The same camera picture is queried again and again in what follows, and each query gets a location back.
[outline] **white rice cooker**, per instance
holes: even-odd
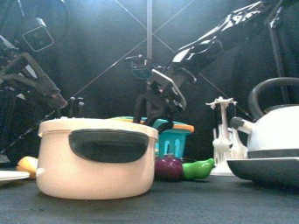
[[[116,120],[62,118],[43,122],[39,135],[36,182],[43,193],[108,200],[150,190],[156,129]]]

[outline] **kettle handle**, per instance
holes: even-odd
[[[264,91],[267,88],[286,86],[286,85],[299,86],[299,79],[292,77],[268,79],[262,81],[251,90],[247,104],[248,104],[251,115],[254,116],[256,120],[264,115],[264,112],[262,111],[258,105],[258,97],[260,92]]]

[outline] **black table surface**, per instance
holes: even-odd
[[[132,198],[59,199],[36,181],[0,185],[0,223],[299,223],[299,191],[236,177],[155,181]]]

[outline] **green pepper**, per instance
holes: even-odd
[[[214,164],[215,161],[212,158],[203,161],[182,164],[183,178],[187,180],[206,179],[211,175]]]

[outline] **white plate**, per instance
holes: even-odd
[[[16,179],[28,179],[30,175],[27,171],[0,171],[0,185]]]
[[[260,184],[299,187],[299,157],[228,160],[232,173]]]

